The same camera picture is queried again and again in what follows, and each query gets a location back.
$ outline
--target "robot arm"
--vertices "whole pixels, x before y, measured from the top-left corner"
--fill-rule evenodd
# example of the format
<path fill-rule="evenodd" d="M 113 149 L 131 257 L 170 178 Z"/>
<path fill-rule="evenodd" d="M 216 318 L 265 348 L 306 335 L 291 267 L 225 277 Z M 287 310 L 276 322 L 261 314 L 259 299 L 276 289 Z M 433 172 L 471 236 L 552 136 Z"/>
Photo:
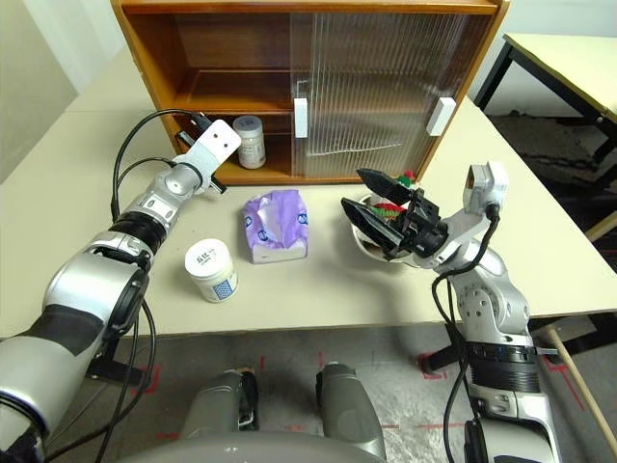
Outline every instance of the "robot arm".
<path fill-rule="evenodd" d="M 175 167 L 56 273 L 32 327 L 0 343 L 0 456 L 42 459 L 42 439 L 60 422 L 101 345 L 133 325 L 148 271 L 178 212 L 239 145 L 225 122 L 210 125 Z"/>
<path fill-rule="evenodd" d="M 351 222 L 382 247 L 387 259 L 433 269 L 456 292 L 471 368 L 469 394 L 479 412 L 478 420 L 466 424 L 466 459 L 559 462 L 549 400 L 540 391 L 536 349 L 527 330 L 528 304 L 495 251 L 486 249 L 471 265 L 481 247 L 474 237 L 498 220 L 503 207 L 508 184 L 503 167 L 495 162 L 471 166 L 464 207 L 444 220 L 421 189 L 408 190 L 376 171 L 362 169 L 359 175 L 368 188 L 407 204 L 407 210 L 386 223 L 367 206 L 343 199 Z"/>

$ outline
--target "black cable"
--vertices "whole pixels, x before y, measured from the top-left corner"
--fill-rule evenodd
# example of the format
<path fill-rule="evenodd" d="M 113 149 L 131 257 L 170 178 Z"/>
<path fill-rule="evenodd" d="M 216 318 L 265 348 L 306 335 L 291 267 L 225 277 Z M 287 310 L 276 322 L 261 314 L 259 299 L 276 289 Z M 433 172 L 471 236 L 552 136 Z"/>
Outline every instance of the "black cable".
<path fill-rule="evenodd" d="M 452 391 L 450 391 L 450 396 L 447 398 L 447 403 L 445 404 L 445 411 L 443 412 L 443 445 L 445 446 L 445 454 L 449 463 L 454 463 L 452 450 L 450 449 L 450 412 L 452 411 L 452 405 L 454 405 L 454 398 L 456 398 L 456 394 L 459 392 L 459 388 L 461 387 L 461 382 L 465 378 L 467 367 L 468 361 L 465 359 L 462 363 L 461 370 L 454 381 Z"/>
<path fill-rule="evenodd" d="M 160 111 L 155 111 L 154 113 L 145 116 L 132 128 L 130 132 L 128 132 L 128 135 L 124 139 L 124 142 L 122 143 L 122 146 L 120 147 L 118 151 L 118 155 L 116 156 L 116 162 L 114 163 L 114 173 L 112 175 L 112 201 L 111 201 L 110 206 L 112 210 L 112 219 L 114 221 L 118 219 L 118 216 L 120 215 L 120 205 L 119 205 L 119 200 L 118 200 L 120 165 L 122 162 L 122 158 L 124 157 L 124 153 L 126 152 L 126 149 L 128 148 L 128 145 L 131 143 L 131 140 L 133 140 L 133 137 L 135 136 L 135 134 L 144 125 L 146 125 L 148 122 L 150 122 L 153 119 L 160 118 L 161 116 L 165 116 L 168 114 L 179 114 L 179 115 L 188 116 L 189 118 L 195 118 L 196 116 L 198 116 L 197 113 L 187 111 L 185 109 L 163 109 Z"/>
<path fill-rule="evenodd" d="M 157 117 L 160 116 L 164 116 L 164 115 L 168 115 L 168 114 L 181 114 L 181 115 L 185 115 L 185 116 L 189 116 L 190 118 L 192 118 L 192 121 L 195 122 L 197 120 L 197 125 L 200 124 L 208 124 L 210 123 L 209 120 L 203 116 L 203 115 L 199 115 L 197 113 L 193 113 L 191 111 L 186 111 L 183 109 L 166 109 L 166 110 L 161 110 L 161 111 L 156 111 L 148 116 L 146 116 L 145 118 L 141 119 L 134 127 L 133 129 L 129 132 L 129 134 L 126 136 L 126 138 L 124 139 L 124 141 L 122 142 L 121 148 L 118 151 L 118 155 L 116 156 L 116 162 L 114 163 L 114 173 L 113 173 L 113 184 L 112 184 L 112 200 L 111 200 L 111 212 L 112 212 L 112 219 L 114 221 L 116 221 L 116 219 L 118 219 L 118 216 L 120 215 L 120 198 L 119 198 L 119 187 L 120 184 L 122 182 L 122 180 L 124 179 L 124 177 L 135 167 L 145 163 L 145 162 L 149 162 L 149 161 L 161 161 L 161 162 L 166 162 L 168 165 L 172 165 L 174 164 L 173 161 L 171 161 L 170 159 L 167 158 L 162 158 L 162 157 L 151 157 L 151 158 L 146 158 L 146 159 L 141 159 L 137 162 L 134 162 L 133 164 L 131 164 L 129 167 L 127 167 L 122 174 L 120 175 L 120 166 L 121 166 L 121 162 L 122 162 L 122 158 L 124 156 L 124 153 L 126 152 L 126 149 L 128 148 L 128 145 L 130 144 L 131 140 L 133 139 L 133 137 L 135 136 L 135 134 L 149 121 L 151 121 L 152 119 L 155 119 Z M 135 407 L 135 405 L 137 405 L 137 403 L 139 402 L 139 400 L 142 398 L 142 395 L 144 395 L 144 392 L 146 391 L 146 388 L 148 387 L 150 378 L 152 376 L 152 370 L 154 368 L 154 357 L 156 355 L 156 327 L 154 325 L 154 318 L 152 316 L 152 312 L 149 308 L 148 303 L 146 302 L 146 300 L 144 300 L 142 302 L 142 309 L 144 310 L 144 313 L 146 314 L 146 318 L 148 320 L 148 327 L 149 327 L 149 340 L 150 340 L 150 350 L 149 350 L 149 355 L 148 355 L 148 365 L 146 367 L 146 371 L 144 373 L 144 376 L 142 377 L 142 382 L 139 386 L 139 389 L 137 391 L 137 393 L 135 394 L 135 396 L 133 397 L 133 399 L 129 402 L 129 404 L 126 406 L 126 408 L 124 408 L 123 410 L 120 411 L 122 403 L 124 401 L 124 396 L 126 395 L 126 390 L 128 389 L 128 375 L 125 375 L 124 377 L 124 381 L 122 383 L 122 390 L 121 390 L 121 394 L 117 403 L 117 407 L 116 410 L 114 412 L 114 417 L 112 417 L 112 420 L 110 422 L 108 422 L 107 424 L 101 426 L 99 429 L 96 429 L 92 432 L 90 432 L 89 434 L 86 434 L 85 436 L 76 439 L 75 441 L 61 447 L 60 449 L 55 450 L 54 452 L 50 453 L 49 455 L 47 455 L 47 457 L 45 458 L 45 462 L 50 462 L 56 458 L 58 458 L 59 456 L 65 454 L 66 452 L 75 449 L 87 442 L 90 442 L 92 439 L 97 438 L 98 436 L 100 436 L 101 434 L 105 433 L 105 439 L 101 445 L 101 448 L 99 450 L 99 455 L 97 457 L 97 461 L 99 461 L 98 459 L 102 457 L 102 455 L 105 452 L 105 449 L 107 447 L 107 444 L 109 442 L 109 438 L 111 437 L 111 433 L 113 432 L 114 427 L 116 426 L 116 424 L 118 424 L 119 422 L 121 422 L 130 412 L 131 410 Z M 128 365 L 128 372 L 130 372 L 130 370 L 133 367 L 133 363 L 134 363 L 134 350 L 131 349 L 131 359 L 129 359 L 129 365 Z"/>
<path fill-rule="evenodd" d="M 126 391 L 128 390 L 128 383 L 131 377 L 131 370 L 135 365 L 135 353 L 137 352 L 137 337 L 139 336 L 139 314 L 135 317 L 135 323 L 133 324 L 133 341 L 131 342 L 131 353 L 128 358 L 128 363 L 126 364 L 126 371 L 124 372 L 124 378 L 122 380 L 122 389 L 120 390 L 120 394 L 118 396 L 118 401 L 116 402 L 116 408 L 114 409 L 114 414 L 112 415 L 112 419 L 109 421 L 109 427 L 107 428 L 107 432 L 105 432 L 105 437 L 103 437 L 103 442 L 98 449 L 98 455 L 96 456 L 95 463 L 100 463 L 103 459 L 103 455 L 107 450 L 107 445 L 109 444 L 109 440 L 114 433 L 114 427 L 118 422 L 118 416 L 120 415 L 120 411 L 122 408 L 122 404 L 124 403 L 124 398 L 126 397 Z"/>
<path fill-rule="evenodd" d="M 146 319 L 148 320 L 148 327 L 150 330 L 150 336 L 149 336 L 150 346 L 149 346 L 149 353 L 148 353 L 148 364 L 146 366 L 146 370 L 145 370 L 144 376 L 142 377 L 142 382 L 140 383 L 137 393 L 135 394 L 133 399 L 128 403 L 128 405 L 126 405 L 126 408 L 124 408 L 120 412 L 120 414 L 118 415 L 118 420 L 116 421 L 116 424 L 118 424 L 124 418 L 126 418 L 126 416 L 133 410 L 133 408 L 135 408 L 135 405 L 137 405 L 137 402 L 139 402 L 139 400 L 142 398 L 142 395 L 144 395 L 144 392 L 148 388 L 150 377 L 152 375 L 152 370 L 154 368 L 154 358 L 156 356 L 156 328 L 154 326 L 154 318 L 152 316 L 152 312 L 146 301 L 142 303 L 142 309 L 144 310 L 144 314 L 146 315 Z M 58 458 L 61 455 L 64 455 L 68 451 L 76 449 L 77 447 L 83 444 L 86 444 L 87 442 L 90 442 L 92 439 L 96 439 L 98 436 L 107 432 L 107 429 L 109 428 L 109 426 L 110 426 L 110 423 L 108 422 L 107 424 L 104 424 L 100 428 L 86 434 L 85 436 L 82 436 L 66 444 L 65 446 L 62 446 L 61 448 L 47 455 L 47 457 L 45 458 L 45 462 L 50 462 L 52 460 L 55 460 L 56 458 Z"/>
<path fill-rule="evenodd" d="M 454 304 L 452 303 L 452 284 L 449 280 L 447 280 L 447 303 L 450 308 L 450 319 L 454 320 Z M 461 358 L 459 354 L 459 368 L 464 369 L 467 372 L 467 367 L 463 368 L 463 358 Z M 471 412 L 473 413 L 473 417 L 478 419 L 479 414 L 477 411 L 477 407 L 473 400 L 471 400 L 471 394 L 469 393 L 469 382 L 467 380 L 467 376 L 463 376 L 463 385 L 465 386 L 465 393 L 467 394 L 467 399 L 469 401 L 469 406 L 471 407 Z"/>
<path fill-rule="evenodd" d="M 150 162 L 150 161 L 160 161 L 160 162 L 164 162 L 170 167 L 175 166 L 175 163 L 167 157 L 146 157 L 144 159 L 140 159 L 139 161 L 134 162 L 133 164 L 131 164 L 130 166 L 128 166 L 126 169 L 122 171 L 122 173 L 120 174 L 120 177 L 118 178 L 118 187 L 120 188 L 120 185 L 122 184 L 122 181 L 126 177 L 126 174 L 131 172 L 137 166 L 144 164 L 146 162 Z"/>
<path fill-rule="evenodd" d="M 488 219 L 491 221 L 489 228 L 484 233 L 482 237 L 482 241 L 480 242 L 480 247 L 478 249 L 477 254 L 473 258 L 473 260 L 464 265 L 461 268 L 449 270 L 447 272 L 443 272 L 440 276 L 438 276 L 431 284 L 431 292 L 433 294 L 433 300 L 435 301 L 435 305 L 437 306 L 438 311 L 440 312 L 443 320 L 445 321 L 445 329 L 450 337 L 452 344 L 456 347 L 459 353 L 459 367 L 460 371 L 456 380 L 454 381 L 454 385 L 452 386 L 452 390 L 450 391 L 450 396 L 445 405 L 445 410 L 443 412 L 443 444 L 445 446 L 445 454 L 447 455 L 447 459 L 449 463 L 454 463 L 454 458 L 452 457 L 452 451 L 450 450 L 450 437 L 449 437 L 449 421 L 450 421 L 450 412 L 452 410 L 452 405 L 454 404 L 454 399 L 456 394 L 458 394 L 459 388 L 461 387 L 461 383 L 465 382 L 465 388 L 467 394 L 469 396 L 469 384 L 467 383 L 467 368 L 469 366 L 469 360 L 467 357 L 467 352 L 465 349 L 465 338 L 456 327 L 456 322 L 454 318 L 454 305 L 452 302 L 452 290 L 450 287 L 450 283 L 448 278 L 456 275 L 462 275 L 463 273 L 467 273 L 471 271 L 475 266 L 480 263 L 480 260 L 484 257 L 487 249 L 489 248 L 489 243 L 491 241 L 491 237 L 495 233 L 497 225 L 499 223 L 499 206 L 497 204 L 489 204 L 486 208 L 486 215 Z M 443 280 L 447 280 L 448 282 L 448 304 L 449 304 L 449 316 L 445 313 L 442 307 L 442 303 L 440 301 L 439 295 L 437 293 L 437 288 L 439 283 Z M 469 398 L 469 403 L 471 405 L 471 410 L 473 411 L 473 415 L 477 418 L 477 411 L 473 406 L 472 401 Z"/>

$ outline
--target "white table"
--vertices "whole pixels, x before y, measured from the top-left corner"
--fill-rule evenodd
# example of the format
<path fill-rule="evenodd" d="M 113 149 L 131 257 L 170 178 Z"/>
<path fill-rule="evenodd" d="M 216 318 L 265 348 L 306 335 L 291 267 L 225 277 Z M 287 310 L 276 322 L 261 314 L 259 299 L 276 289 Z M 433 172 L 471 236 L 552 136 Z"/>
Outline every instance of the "white table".
<path fill-rule="evenodd" d="M 148 93 L 123 52 L 73 102 L 2 185 L 0 337 L 30 326 L 54 272 L 110 225 L 112 165 L 125 134 L 151 110 Z M 159 122 L 147 126 L 126 159 L 172 155 Z M 617 308 L 617 276 L 486 117 L 465 100 L 422 186 L 442 216 L 462 205 L 471 163 L 501 161 L 510 177 L 492 247 L 535 316 Z M 127 204 L 160 169 L 146 165 L 122 186 Z M 339 204 L 361 185 L 301 186 L 308 207 L 309 252 L 302 260 L 253 265 L 240 210 L 273 187 L 230 187 L 190 202 L 159 251 L 148 301 L 162 334 L 237 332 L 438 322 L 435 274 L 374 261 L 351 237 Z M 216 237 L 231 251 L 239 289 L 223 304 L 203 301 L 183 269 L 195 241 Z"/>

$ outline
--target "blue label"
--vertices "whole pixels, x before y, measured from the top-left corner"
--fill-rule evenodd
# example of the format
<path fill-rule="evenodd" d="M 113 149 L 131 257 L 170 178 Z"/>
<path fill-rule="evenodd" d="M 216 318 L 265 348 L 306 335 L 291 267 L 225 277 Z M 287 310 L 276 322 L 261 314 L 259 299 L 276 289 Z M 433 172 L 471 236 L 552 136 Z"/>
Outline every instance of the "blue label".
<path fill-rule="evenodd" d="M 226 299 L 233 294 L 233 289 L 231 289 L 231 285 L 229 284 L 229 280 L 225 280 L 222 283 L 218 283 L 214 286 L 214 292 L 219 296 L 219 299 Z"/>

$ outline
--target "white plastic container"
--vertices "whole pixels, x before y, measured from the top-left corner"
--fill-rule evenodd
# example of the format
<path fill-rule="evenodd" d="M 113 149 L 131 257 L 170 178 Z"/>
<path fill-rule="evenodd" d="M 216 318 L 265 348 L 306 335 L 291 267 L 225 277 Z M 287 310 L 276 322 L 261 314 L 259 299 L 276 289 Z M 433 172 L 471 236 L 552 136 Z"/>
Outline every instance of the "white plastic container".
<path fill-rule="evenodd" d="M 229 249 L 218 239 L 203 239 L 189 248 L 184 267 L 209 302 L 222 302 L 238 288 Z"/>
<path fill-rule="evenodd" d="M 263 145 L 263 125 L 255 116 L 240 116 L 233 121 L 233 130 L 242 139 L 238 149 L 240 165 L 245 169 L 258 169 L 266 163 L 266 148 Z"/>

